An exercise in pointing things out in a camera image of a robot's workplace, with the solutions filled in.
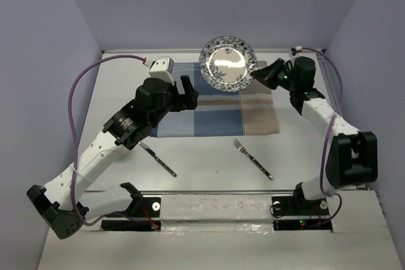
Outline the blue beige striped placemat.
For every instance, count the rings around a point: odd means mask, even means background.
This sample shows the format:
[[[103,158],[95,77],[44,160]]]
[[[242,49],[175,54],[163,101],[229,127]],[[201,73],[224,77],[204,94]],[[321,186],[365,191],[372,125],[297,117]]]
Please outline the blue beige striped placemat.
[[[257,81],[241,92],[221,92],[211,87],[202,77],[199,63],[175,63],[173,77],[189,76],[199,93],[197,108],[168,113],[152,137],[221,137],[271,135],[280,131],[271,90]]]

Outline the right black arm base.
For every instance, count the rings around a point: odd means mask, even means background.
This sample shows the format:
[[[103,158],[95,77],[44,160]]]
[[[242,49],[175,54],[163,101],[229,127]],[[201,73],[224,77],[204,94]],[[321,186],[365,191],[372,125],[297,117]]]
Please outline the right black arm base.
[[[325,199],[296,204],[291,195],[276,195],[269,208],[275,231],[332,231]]]

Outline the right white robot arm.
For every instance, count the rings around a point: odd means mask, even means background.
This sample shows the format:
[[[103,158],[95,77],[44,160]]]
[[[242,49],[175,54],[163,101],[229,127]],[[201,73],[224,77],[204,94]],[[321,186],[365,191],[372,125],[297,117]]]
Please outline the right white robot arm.
[[[306,214],[321,201],[337,197],[341,188],[372,183],[378,177],[377,137],[350,125],[315,88],[315,62],[299,56],[292,61],[276,60],[252,71],[251,76],[272,90],[281,87],[289,92],[292,107],[310,121],[324,136],[320,173],[296,185],[285,202],[274,201],[274,218],[287,211]]]

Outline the silver fork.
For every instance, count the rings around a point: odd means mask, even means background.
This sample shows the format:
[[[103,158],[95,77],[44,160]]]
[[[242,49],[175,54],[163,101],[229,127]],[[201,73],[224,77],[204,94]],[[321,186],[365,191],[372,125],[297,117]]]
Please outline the silver fork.
[[[258,162],[258,160],[257,160],[255,157],[253,157],[253,156],[246,150],[246,148],[240,143],[240,141],[239,141],[237,138],[233,139],[232,142],[233,142],[233,145],[236,147],[236,149],[237,149],[239,152],[243,153],[243,155],[245,155],[250,161],[252,161],[253,164],[254,164],[268,179],[273,180],[272,174],[271,174],[270,172],[268,172],[268,171],[265,169],[265,167],[262,166],[262,165]]]

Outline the silver knife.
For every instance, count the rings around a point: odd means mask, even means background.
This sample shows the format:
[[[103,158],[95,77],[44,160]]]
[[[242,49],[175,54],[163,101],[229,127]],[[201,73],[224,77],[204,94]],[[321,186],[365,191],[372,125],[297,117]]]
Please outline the silver knife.
[[[172,177],[176,178],[177,174],[174,172],[166,163],[164,163],[156,153],[145,143],[139,142],[139,145],[162,167],[164,168]]]

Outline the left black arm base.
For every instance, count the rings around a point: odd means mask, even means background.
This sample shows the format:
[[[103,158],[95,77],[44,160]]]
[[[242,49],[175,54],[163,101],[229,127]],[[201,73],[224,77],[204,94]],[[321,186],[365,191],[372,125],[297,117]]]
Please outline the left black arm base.
[[[161,196],[144,196],[125,211],[108,214],[101,221],[103,231],[155,232],[161,230]]]

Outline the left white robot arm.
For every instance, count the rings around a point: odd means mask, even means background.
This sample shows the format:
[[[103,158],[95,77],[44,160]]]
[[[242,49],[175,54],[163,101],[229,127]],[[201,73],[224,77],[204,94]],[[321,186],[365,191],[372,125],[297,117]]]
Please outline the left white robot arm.
[[[180,78],[184,92],[175,83],[147,78],[135,97],[115,113],[81,155],[76,155],[55,179],[43,186],[33,185],[27,197],[63,240],[82,226],[92,226],[108,214],[130,218],[143,206],[142,194],[131,184],[97,193],[87,189],[115,161],[151,135],[169,112],[194,110],[199,94],[188,76]]]

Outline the blue floral plate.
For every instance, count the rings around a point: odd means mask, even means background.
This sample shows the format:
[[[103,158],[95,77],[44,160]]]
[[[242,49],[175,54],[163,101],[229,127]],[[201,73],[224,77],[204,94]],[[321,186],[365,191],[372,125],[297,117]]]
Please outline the blue floral plate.
[[[202,77],[221,92],[240,92],[253,82],[251,72],[258,60],[253,48],[243,39],[221,36],[211,39],[201,49],[199,64]]]

